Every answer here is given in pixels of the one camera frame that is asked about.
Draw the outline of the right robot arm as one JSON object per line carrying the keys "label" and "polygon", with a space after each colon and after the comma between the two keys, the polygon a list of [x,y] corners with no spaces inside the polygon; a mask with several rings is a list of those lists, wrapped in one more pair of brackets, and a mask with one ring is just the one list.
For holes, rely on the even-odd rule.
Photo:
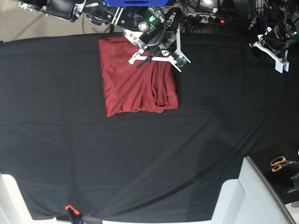
{"label": "right robot arm", "polygon": [[181,71],[190,63],[181,50],[179,7],[165,13],[149,1],[117,5],[108,0],[20,0],[18,6],[71,22],[85,14],[94,25],[121,27],[124,37],[139,48],[128,61],[131,65],[136,61],[170,62]]}

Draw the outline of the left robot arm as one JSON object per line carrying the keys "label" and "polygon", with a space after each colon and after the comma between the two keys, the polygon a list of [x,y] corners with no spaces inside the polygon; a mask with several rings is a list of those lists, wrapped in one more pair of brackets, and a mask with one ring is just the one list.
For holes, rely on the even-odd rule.
{"label": "left robot arm", "polygon": [[249,12],[262,32],[250,46],[269,55],[275,61],[277,71],[288,71],[288,50],[299,42],[299,2],[250,0],[249,6]]}

